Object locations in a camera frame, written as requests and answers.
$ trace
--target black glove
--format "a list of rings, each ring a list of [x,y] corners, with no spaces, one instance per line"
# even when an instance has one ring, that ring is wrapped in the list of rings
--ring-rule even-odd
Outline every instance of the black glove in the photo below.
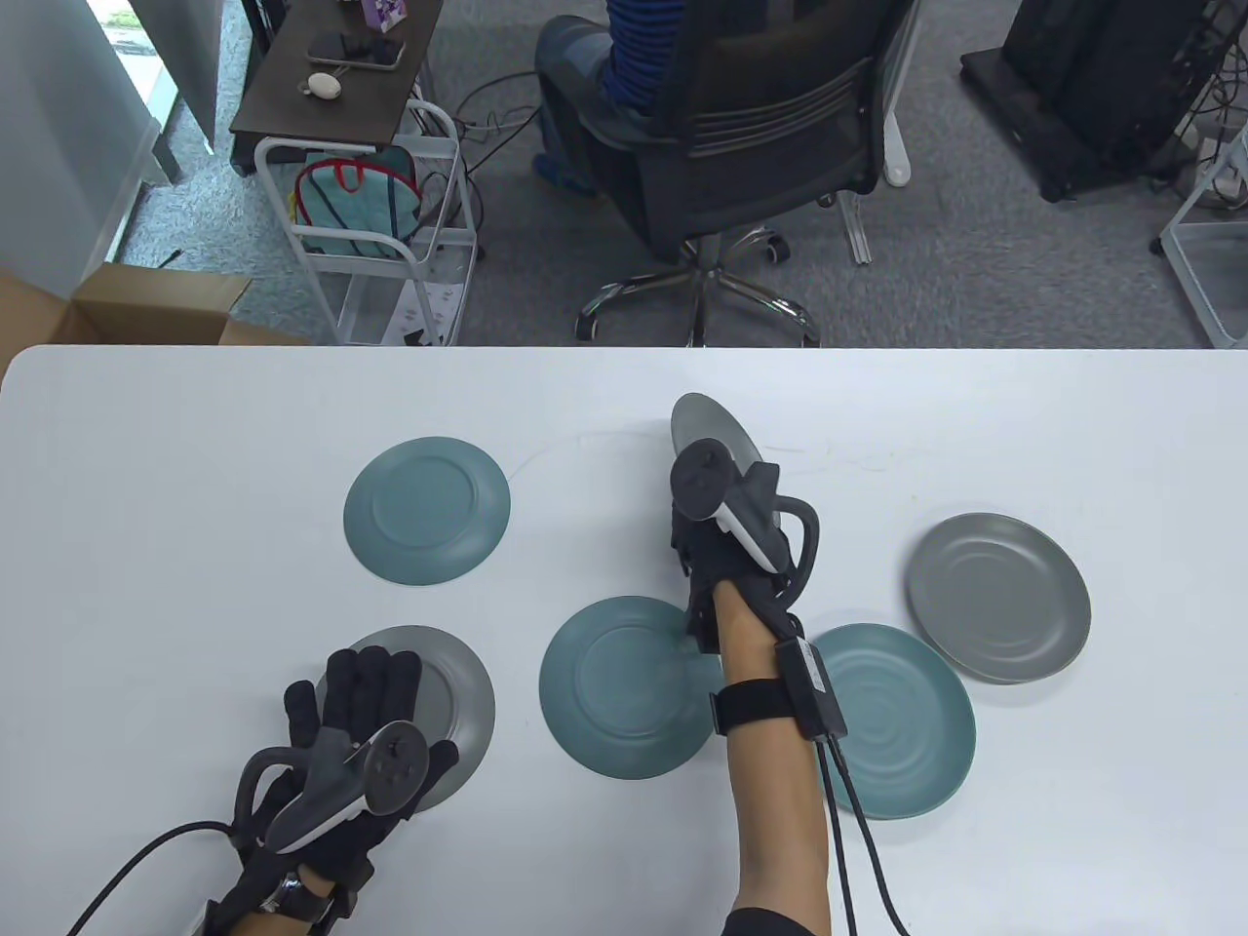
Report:
[[[324,726],[343,729],[352,741],[362,744],[391,721],[411,720],[422,669],[421,658],[412,651],[391,655],[381,646],[366,646],[359,653],[338,650],[326,664]],[[302,680],[288,686],[285,705],[291,746],[311,748],[322,725],[313,685]],[[303,771],[281,774],[270,785],[248,827],[241,830],[245,831],[241,837],[246,839],[238,850],[243,871],[221,907],[231,916],[240,907],[243,912],[258,907],[282,877],[300,865],[307,865],[328,881],[357,890],[371,875],[368,852],[402,820],[409,819],[421,797],[458,763],[459,749],[454,741],[437,741],[429,748],[429,773],[403,809],[388,816],[362,812],[290,855],[276,855],[261,847],[273,816],[303,790]]]
[[[736,585],[750,610],[778,640],[801,634],[801,624],[776,598],[789,585],[787,574],[765,572],[714,519],[690,520],[673,507],[671,548],[689,577],[686,622],[703,653],[719,653],[714,590],[720,582]]]

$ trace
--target smartphone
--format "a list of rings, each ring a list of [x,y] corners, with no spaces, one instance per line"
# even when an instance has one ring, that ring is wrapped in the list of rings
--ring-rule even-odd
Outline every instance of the smartphone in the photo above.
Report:
[[[352,69],[393,71],[403,57],[403,42],[382,36],[322,32],[308,46],[308,61],[317,65],[347,65]]]

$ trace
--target blue shirt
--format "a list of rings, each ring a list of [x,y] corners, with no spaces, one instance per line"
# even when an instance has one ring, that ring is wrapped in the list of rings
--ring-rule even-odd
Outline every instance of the blue shirt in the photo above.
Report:
[[[607,0],[612,55],[603,90],[615,104],[649,115],[676,47],[685,0]]]

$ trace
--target person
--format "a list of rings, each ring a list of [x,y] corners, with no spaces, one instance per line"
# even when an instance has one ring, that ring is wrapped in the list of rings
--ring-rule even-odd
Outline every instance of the person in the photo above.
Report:
[[[714,520],[695,523],[673,514],[673,545],[690,577],[690,619],[713,630],[700,634],[699,644],[718,649],[730,685],[778,679],[776,639],[761,620],[782,613],[778,604],[768,607],[771,578]],[[753,607],[743,594],[750,595]],[[412,653],[389,655],[376,646],[358,654],[339,650],[327,665],[324,724],[349,730],[358,741],[392,718],[409,719],[419,676],[421,663]],[[321,725],[312,684],[292,685],[285,703],[291,743],[311,746]],[[208,936],[307,934],[336,892],[358,890],[361,877],[371,874],[368,851],[411,816],[421,796],[458,761],[454,744],[432,745],[429,761],[429,775],[401,815],[361,815],[288,857],[250,847],[238,884],[221,905],[210,905]],[[728,734],[728,771],[740,871],[724,936],[831,936],[827,826],[814,745],[791,718],[743,724]],[[293,771],[273,781],[248,830],[252,846],[301,784]],[[261,907],[266,900],[267,912]],[[248,912],[230,929],[213,930],[222,907]]]
[[[593,85],[620,115],[643,121],[654,111],[659,87],[675,54],[684,0],[607,0],[610,26],[580,16],[557,16],[543,27],[534,52],[539,76]],[[533,171],[547,182],[595,196],[575,131],[575,114],[542,81],[542,142]]]

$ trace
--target shoe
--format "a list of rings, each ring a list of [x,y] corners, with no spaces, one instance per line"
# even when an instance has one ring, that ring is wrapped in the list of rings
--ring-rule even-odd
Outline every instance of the shoe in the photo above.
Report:
[[[533,172],[538,178],[555,188],[579,195],[583,198],[598,197],[598,190],[594,186],[575,175],[548,152],[539,152],[533,157]]]

